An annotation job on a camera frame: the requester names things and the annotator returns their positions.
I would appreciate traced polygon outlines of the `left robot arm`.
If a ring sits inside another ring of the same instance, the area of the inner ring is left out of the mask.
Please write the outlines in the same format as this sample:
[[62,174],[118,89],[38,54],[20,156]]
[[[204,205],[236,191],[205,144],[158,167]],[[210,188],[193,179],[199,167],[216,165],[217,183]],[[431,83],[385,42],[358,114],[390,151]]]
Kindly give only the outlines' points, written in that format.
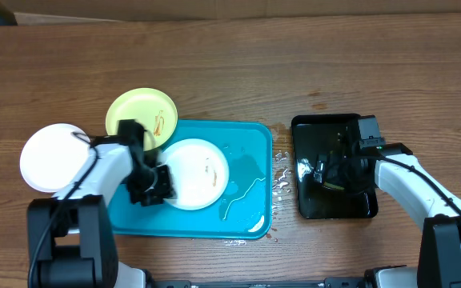
[[27,208],[29,287],[152,287],[146,270],[118,259],[107,206],[121,184],[129,200],[141,206],[175,196],[170,171],[144,150],[146,129],[121,120],[115,135],[91,137],[89,158],[74,180],[52,198]]

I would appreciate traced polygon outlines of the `green yellow sponge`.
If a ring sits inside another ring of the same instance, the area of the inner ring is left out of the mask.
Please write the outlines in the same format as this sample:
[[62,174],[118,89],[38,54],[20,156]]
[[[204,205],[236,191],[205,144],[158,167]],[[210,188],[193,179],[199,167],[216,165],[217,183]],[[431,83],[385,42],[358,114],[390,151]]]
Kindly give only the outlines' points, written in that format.
[[336,185],[336,184],[332,184],[332,183],[329,183],[329,182],[324,182],[323,187],[325,187],[327,189],[330,189],[330,190],[339,190],[339,191],[343,191],[343,190],[346,189],[345,186]]

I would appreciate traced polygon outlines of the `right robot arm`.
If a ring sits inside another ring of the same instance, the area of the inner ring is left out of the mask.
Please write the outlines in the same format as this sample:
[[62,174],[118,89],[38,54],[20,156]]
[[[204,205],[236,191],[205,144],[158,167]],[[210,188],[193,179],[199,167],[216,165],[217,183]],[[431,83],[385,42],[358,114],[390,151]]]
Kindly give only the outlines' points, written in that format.
[[387,143],[374,116],[357,117],[319,147],[313,179],[349,195],[378,188],[422,231],[417,267],[368,270],[362,287],[461,287],[461,199],[435,180],[404,144]]

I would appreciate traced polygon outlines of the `white plate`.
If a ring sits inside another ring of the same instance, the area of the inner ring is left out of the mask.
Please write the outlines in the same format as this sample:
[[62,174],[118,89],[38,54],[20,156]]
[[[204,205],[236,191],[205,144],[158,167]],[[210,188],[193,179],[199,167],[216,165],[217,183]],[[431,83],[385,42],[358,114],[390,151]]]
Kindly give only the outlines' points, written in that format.
[[166,202],[180,210],[201,210],[225,191],[230,168],[222,151],[211,142],[189,138],[176,142],[161,154],[170,170],[174,196]]
[[33,189],[54,193],[67,186],[89,157],[89,138],[77,126],[56,123],[33,134],[24,145],[19,168]]

